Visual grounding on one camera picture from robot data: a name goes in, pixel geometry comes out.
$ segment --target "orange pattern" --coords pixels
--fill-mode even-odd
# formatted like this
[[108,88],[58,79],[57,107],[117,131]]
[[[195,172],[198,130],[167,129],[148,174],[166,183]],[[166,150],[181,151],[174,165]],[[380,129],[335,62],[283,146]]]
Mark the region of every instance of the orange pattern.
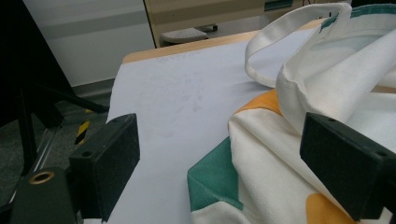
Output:
[[238,111],[236,111],[235,114],[244,110],[258,109],[258,108],[268,109],[277,113],[279,116],[282,116],[282,113],[280,112],[279,109],[279,102],[277,100],[276,90],[268,91],[254,98],[252,101],[250,101],[242,108],[240,108]]
[[356,224],[347,214],[322,194],[311,194],[306,199],[307,224]]

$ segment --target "canvas tote bag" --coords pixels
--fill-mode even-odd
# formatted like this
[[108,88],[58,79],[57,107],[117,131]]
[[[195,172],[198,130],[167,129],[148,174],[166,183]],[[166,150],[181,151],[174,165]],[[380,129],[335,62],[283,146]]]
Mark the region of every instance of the canvas tote bag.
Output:
[[[284,62],[276,79],[249,63],[255,52],[332,13]],[[247,44],[247,74],[275,87],[229,120],[230,137],[188,172],[193,223],[355,223],[299,150],[306,112],[337,119],[396,151],[396,6],[323,4],[296,9]],[[389,223],[384,209],[379,220]]]

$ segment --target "yellow hazard tape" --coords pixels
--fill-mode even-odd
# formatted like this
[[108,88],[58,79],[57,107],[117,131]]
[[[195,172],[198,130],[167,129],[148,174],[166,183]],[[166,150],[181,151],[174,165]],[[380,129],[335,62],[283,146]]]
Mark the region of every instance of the yellow hazard tape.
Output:
[[[85,113],[91,113],[91,110],[86,109]],[[79,125],[78,134],[76,137],[75,145],[82,145],[85,140],[85,135],[87,134],[87,130],[90,127],[90,121],[84,121]]]

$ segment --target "wooden table edge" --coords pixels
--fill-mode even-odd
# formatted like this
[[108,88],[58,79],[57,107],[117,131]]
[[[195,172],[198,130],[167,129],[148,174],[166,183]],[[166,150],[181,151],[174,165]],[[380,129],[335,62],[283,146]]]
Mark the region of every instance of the wooden table edge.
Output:
[[[302,26],[299,30],[311,29],[319,26],[323,22],[322,20],[311,21],[306,25]],[[174,45],[170,47],[160,48],[160,49],[149,49],[139,52],[134,52],[125,56],[122,63],[132,63],[137,61],[143,61],[146,59],[158,58],[162,56],[168,56],[172,54],[178,54],[198,49],[207,49],[215,46],[221,46],[226,44],[238,43],[242,41],[248,41],[251,39],[258,31],[251,31],[237,35],[226,35],[222,37],[211,38],[207,40],[200,40],[195,42],[190,42],[186,44]]]

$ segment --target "wall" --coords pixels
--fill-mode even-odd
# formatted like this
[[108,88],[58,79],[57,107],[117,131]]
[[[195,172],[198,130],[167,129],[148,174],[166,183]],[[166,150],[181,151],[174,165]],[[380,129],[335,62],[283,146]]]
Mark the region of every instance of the wall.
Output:
[[114,78],[122,58],[153,49],[142,0],[24,0],[70,84]]

